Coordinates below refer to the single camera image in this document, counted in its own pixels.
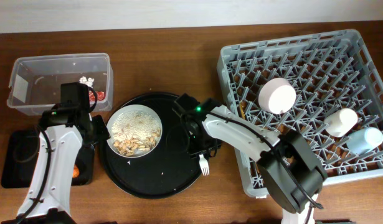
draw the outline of transparent container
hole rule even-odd
[[[14,63],[7,105],[26,115],[40,115],[60,103],[60,86],[94,78],[93,89],[103,91],[94,111],[110,111],[113,97],[113,71],[104,53],[68,54],[19,58]]]

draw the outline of white fork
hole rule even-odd
[[[199,155],[199,167],[201,168],[202,175],[209,175],[209,164],[203,154]]]

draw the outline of dish rack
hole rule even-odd
[[[375,127],[383,133],[383,82],[356,30],[339,30],[223,47],[217,64],[229,109],[262,128],[299,131],[326,169],[324,185],[383,176],[383,143],[366,154],[349,151],[348,134]],[[271,114],[258,105],[259,91],[273,78],[286,78],[296,90],[292,109]],[[353,109],[359,120],[344,137],[326,133],[325,117]],[[235,150],[242,185],[250,197],[268,191],[256,164]]]

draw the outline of white cup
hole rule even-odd
[[[274,78],[260,90],[258,102],[261,109],[282,114],[290,110],[295,103],[296,92],[284,78]]]
[[[357,123],[358,117],[354,110],[349,108],[341,109],[324,119],[328,123],[326,128],[328,134],[334,137],[344,136]]]

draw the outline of white plate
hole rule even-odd
[[[149,108],[147,106],[143,106],[143,105],[124,106],[121,109],[117,110],[111,116],[111,118],[108,120],[108,123],[106,124],[106,128],[108,129],[110,136],[112,136],[112,133],[111,133],[112,124],[118,119],[119,115],[121,115],[123,113],[131,112],[131,111],[139,111],[140,113],[143,112],[144,114],[151,115],[158,122],[161,133],[159,134],[159,137],[158,137],[158,140],[156,142],[155,147],[151,148],[151,150],[149,150],[149,151],[137,150],[135,152],[135,154],[133,154],[132,156],[125,156],[125,155],[121,155],[118,152],[118,150],[115,147],[113,147],[113,143],[114,143],[113,138],[108,139],[107,143],[110,146],[110,148],[112,149],[112,151],[117,153],[119,156],[126,157],[126,158],[138,158],[138,157],[147,155],[148,153],[150,153],[152,150],[154,150],[157,147],[157,145],[159,144],[159,141],[161,140],[161,136],[162,136],[162,122],[161,122],[161,119],[159,118],[158,114],[156,114],[154,110],[152,110],[151,108]]]

